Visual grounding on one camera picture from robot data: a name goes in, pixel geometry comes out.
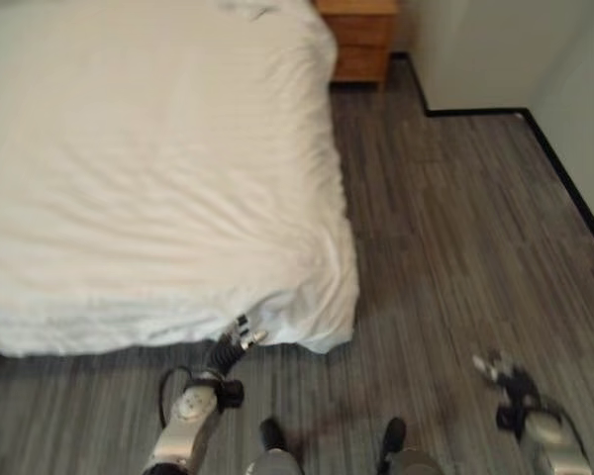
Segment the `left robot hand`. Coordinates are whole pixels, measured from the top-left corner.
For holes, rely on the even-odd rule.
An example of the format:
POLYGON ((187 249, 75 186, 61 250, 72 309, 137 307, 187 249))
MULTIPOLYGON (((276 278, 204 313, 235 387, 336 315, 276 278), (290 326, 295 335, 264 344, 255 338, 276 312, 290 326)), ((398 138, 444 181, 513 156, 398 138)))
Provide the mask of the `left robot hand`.
POLYGON ((246 352, 267 337, 267 330, 254 328, 247 315, 239 315, 209 348, 206 369, 226 378, 246 352))

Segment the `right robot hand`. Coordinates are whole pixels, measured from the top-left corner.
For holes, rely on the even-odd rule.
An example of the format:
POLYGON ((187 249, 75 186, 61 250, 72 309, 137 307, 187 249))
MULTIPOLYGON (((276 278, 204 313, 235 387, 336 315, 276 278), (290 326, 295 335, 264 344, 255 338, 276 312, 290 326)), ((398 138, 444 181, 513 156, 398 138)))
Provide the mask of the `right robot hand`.
POLYGON ((541 401, 533 377, 505 351, 491 349, 485 356, 473 355, 472 363, 487 382, 506 393, 512 404, 526 405, 541 401))

